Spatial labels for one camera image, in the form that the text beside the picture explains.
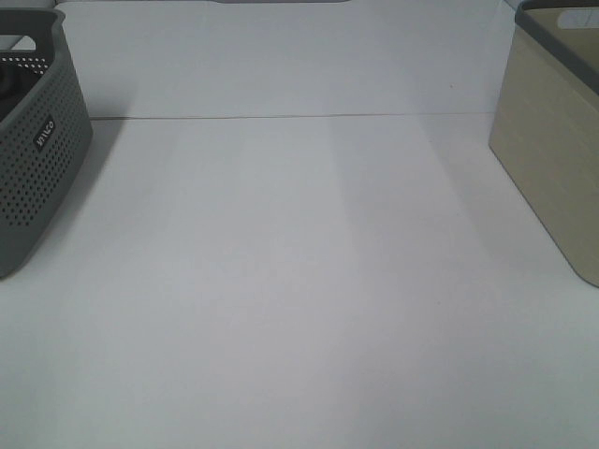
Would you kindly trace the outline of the beige basket with grey rim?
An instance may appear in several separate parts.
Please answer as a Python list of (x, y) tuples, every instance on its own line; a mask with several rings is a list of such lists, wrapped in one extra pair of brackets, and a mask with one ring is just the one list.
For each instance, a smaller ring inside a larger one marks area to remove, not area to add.
[(598, 284), (598, 4), (523, 1), (489, 147), (583, 281)]

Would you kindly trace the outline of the grey perforated plastic basket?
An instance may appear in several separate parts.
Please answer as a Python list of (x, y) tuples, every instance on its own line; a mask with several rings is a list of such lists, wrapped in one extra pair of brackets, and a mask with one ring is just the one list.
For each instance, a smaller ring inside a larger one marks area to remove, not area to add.
[(21, 268), (60, 208), (93, 127), (63, 28), (50, 8), (8, 7), (1, 32), (31, 50), (1, 52), (1, 275)]

